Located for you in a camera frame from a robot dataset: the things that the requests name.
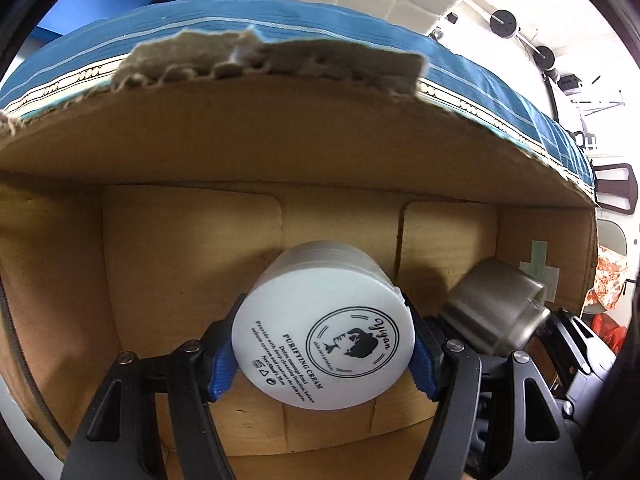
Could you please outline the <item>cardboard box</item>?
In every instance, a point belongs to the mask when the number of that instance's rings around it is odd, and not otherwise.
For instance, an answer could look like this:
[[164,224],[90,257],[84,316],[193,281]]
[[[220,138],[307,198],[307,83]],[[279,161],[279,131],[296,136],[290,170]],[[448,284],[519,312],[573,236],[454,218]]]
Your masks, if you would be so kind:
[[[496,258],[579,318],[594,194],[421,96],[425,63],[184,30],[137,44],[105,86],[1,110],[1,375],[62,470],[122,352],[201,338],[299,244],[362,250],[422,316],[444,321],[450,289]],[[337,411],[284,404],[239,367],[209,405],[232,479],[413,479],[437,405],[409,364]]]

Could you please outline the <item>floor barbell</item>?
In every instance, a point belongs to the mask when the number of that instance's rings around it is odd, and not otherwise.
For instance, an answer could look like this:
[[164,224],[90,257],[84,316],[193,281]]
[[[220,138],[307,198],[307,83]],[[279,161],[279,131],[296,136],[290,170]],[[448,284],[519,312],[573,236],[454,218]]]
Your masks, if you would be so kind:
[[518,27],[518,21],[514,14],[508,10],[495,10],[488,18],[490,30],[502,39],[516,38],[521,40],[526,47],[533,51],[534,63],[543,72],[552,72],[555,68],[555,54],[546,46],[535,46],[527,39]]

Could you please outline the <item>silver round tin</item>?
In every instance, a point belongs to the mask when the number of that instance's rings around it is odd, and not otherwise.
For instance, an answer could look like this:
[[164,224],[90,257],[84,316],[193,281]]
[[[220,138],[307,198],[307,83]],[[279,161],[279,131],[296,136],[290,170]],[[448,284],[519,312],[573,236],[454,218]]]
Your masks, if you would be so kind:
[[477,351],[506,358],[550,316],[545,296],[544,285],[523,271],[486,258],[450,289],[440,317]]

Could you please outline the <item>dark wooden chair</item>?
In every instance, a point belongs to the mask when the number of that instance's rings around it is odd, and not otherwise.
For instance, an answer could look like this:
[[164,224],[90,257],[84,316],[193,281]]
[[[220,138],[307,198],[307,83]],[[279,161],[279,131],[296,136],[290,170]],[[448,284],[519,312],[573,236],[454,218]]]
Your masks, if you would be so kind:
[[[597,165],[592,167],[596,178],[597,203],[601,209],[616,212],[616,214],[626,214],[632,216],[636,211],[639,199],[639,185],[634,174],[634,168],[626,162],[616,162],[616,164]],[[626,177],[623,179],[609,179],[604,176],[607,171],[624,170]],[[620,207],[607,203],[600,195],[611,195],[621,200],[626,200],[627,206]]]

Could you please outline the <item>orange patterned cloth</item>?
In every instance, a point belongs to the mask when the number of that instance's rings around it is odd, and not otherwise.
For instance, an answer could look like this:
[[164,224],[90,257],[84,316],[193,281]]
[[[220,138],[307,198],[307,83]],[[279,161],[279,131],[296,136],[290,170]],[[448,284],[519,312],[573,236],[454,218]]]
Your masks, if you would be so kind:
[[628,262],[624,255],[600,245],[593,285],[584,301],[584,312],[588,308],[600,309],[593,313],[588,324],[615,354],[623,348],[628,327],[612,318],[611,313],[623,297],[627,271]]

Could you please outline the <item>plaid blue-edged tablecloth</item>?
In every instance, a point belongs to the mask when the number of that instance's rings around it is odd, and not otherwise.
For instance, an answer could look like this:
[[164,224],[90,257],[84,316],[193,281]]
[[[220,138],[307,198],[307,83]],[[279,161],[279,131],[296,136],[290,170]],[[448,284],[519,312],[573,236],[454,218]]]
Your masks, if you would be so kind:
[[593,196],[596,178],[573,138],[490,70],[430,37],[358,11],[297,0],[179,0],[142,6],[53,40],[17,67],[1,87],[4,114],[26,117],[81,91],[108,84],[142,42],[190,32],[251,30],[265,42],[345,40],[419,53],[419,92],[435,104],[479,120]]

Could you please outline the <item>white purifying cream jar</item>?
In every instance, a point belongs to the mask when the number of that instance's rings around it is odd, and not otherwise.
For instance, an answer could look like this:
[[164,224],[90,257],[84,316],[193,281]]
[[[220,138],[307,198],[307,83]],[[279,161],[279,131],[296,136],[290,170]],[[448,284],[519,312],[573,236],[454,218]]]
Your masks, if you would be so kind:
[[404,374],[416,335],[400,289],[365,252],[316,240],[292,247],[236,311],[234,357],[284,404],[337,411],[366,403]]

